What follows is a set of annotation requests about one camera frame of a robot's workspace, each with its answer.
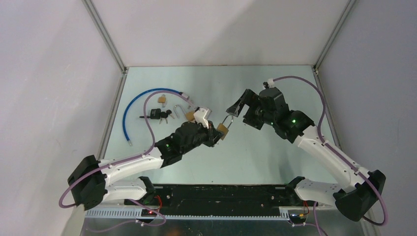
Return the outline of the large brass padlock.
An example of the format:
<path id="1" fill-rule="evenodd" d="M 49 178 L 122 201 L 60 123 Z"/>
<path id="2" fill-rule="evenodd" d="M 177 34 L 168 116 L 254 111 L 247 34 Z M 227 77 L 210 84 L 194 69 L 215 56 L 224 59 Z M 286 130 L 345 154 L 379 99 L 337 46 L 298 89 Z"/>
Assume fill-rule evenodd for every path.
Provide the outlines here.
<path id="1" fill-rule="evenodd" d="M 234 121 L 234 117 L 232 115 L 227 115 L 221 123 L 219 123 L 217 130 L 222 133 L 221 140 L 224 140 L 226 135 L 229 132 L 230 126 Z"/>

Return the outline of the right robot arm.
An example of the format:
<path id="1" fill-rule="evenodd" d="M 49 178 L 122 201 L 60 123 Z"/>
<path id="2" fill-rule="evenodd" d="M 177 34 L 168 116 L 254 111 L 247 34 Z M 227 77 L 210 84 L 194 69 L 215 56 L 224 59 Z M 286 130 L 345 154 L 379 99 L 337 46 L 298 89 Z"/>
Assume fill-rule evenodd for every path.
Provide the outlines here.
<path id="1" fill-rule="evenodd" d="M 315 157 L 337 181 L 330 184 L 304 177 L 294 179 L 294 187 L 286 192 L 288 203 L 298 206 L 304 200 L 315 201 L 336 207 L 352 221 L 365 218 L 382 194 L 386 176 L 381 171 L 369 171 L 326 140 L 305 113 L 289 109 L 277 88 L 266 88 L 259 94 L 246 89 L 226 112 L 238 117 L 245 105 L 249 107 L 243 116 L 245 124 L 258 130 L 270 125 L 279 137 Z"/>

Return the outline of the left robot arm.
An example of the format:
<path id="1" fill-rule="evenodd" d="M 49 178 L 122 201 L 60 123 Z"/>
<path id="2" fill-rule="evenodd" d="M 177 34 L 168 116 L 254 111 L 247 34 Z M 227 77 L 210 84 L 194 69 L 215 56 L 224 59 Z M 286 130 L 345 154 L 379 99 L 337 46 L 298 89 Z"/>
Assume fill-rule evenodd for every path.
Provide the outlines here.
<path id="1" fill-rule="evenodd" d="M 133 182 L 125 178 L 173 165 L 200 145 L 215 146 L 224 135 L 212 122 L 208 127 L 185 122 L 144 154 L 110 162 L 100 162 L 94 155 L 87 156 L 67 179 L 74 206 L 83 205 L 85 210 L 89 210 L 102 202 L 122 199 L 139 200 L 149 205 L 155 200 L 155 190 L 149 178 L 139 177 Z"/>

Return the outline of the black padlock with keys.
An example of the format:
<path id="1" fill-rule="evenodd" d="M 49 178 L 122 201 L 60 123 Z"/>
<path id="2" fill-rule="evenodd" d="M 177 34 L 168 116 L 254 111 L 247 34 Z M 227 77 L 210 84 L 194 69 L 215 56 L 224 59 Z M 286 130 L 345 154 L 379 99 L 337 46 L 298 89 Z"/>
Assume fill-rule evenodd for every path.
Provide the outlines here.
<path id="1" fill-rule="evenodd" d="M 175 118 L 172 115 L 172 111 L 171 110 L 161 110 L 160 108 L 157 109 L 151 109 L 149 115 L 146 116 L 139 116 L 139 118 L 148 118 L 148 119 L 155 119 L 155 120 L 159 120 L 159 123 L 162 123 L 162 121 L 164 120 L 166 123 L 168 123 L 168 118 Z"/>

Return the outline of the small brass padlock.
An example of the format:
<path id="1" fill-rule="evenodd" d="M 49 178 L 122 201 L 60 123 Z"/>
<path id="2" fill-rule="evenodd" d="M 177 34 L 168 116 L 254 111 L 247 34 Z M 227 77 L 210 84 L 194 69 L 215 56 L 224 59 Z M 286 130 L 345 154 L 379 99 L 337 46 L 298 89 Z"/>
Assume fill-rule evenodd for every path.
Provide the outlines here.
<path id="1" fill-rule="evenodd" d="M 166 107 L 166 103 L 167 103 L 167 98 L 166 98 L 166 95 L 165 95 L 165 94 L 162 94 L 162 95 L 158 98 L 157 102 L 158 102 L 159 104 L 161 104 L 161 106 L 162 106 L 163 108 L 164 108 L 164 107 Z"/>

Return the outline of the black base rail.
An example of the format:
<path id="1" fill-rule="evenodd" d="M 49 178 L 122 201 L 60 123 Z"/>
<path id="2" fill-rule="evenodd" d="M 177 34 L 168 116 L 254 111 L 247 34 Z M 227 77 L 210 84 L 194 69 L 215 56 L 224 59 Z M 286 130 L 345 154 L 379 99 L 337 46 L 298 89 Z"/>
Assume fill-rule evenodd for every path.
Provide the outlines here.
<path id="1" fill-rule="evenodd" d="M 283 207 L 313 207 L 285 185 L 157 184 L 139 203 L 156 206 L 166 216 L 282 216 Z"/>

